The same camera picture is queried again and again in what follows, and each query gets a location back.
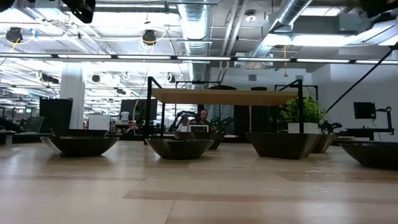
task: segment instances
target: person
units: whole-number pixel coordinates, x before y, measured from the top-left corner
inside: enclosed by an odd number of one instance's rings
[[[207,116],[209,112],[206,109],[203,109],[200,112],[200,117],[198,119],[193,119],[189,122],[189,124],[197,124],[197,125],[210,125],[211,123],[207,121]],[[214,131],[216,128],[214,126],[209,127],[210,131]]]

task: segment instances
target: silver duct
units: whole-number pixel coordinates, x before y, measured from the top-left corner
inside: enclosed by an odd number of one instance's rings
[[[292,25],[303,13],[304,9],[311,4],[312,0],[284,0],[280,5],[276,22],[270,26],[269,31],[276,27]],[[251,57],[265,57],[271,51],[272,46],[267,45],[264,40],[256,50],[251,52]]]
[[[178,5],[181,15],[181,29],[184,39],[202,40],[208,37],[208,17],[210,6],[205,4]],[[188,55],[208,55],[207,43],[186,42],[185,49]],[[205,63],[190,64],[192,80],[207,81],[210,69]]]

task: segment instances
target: wooden tabletop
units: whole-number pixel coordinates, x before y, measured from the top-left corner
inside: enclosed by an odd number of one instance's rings
[[[162,103],[275,106],[297,97],[292,91],[152,89]]]

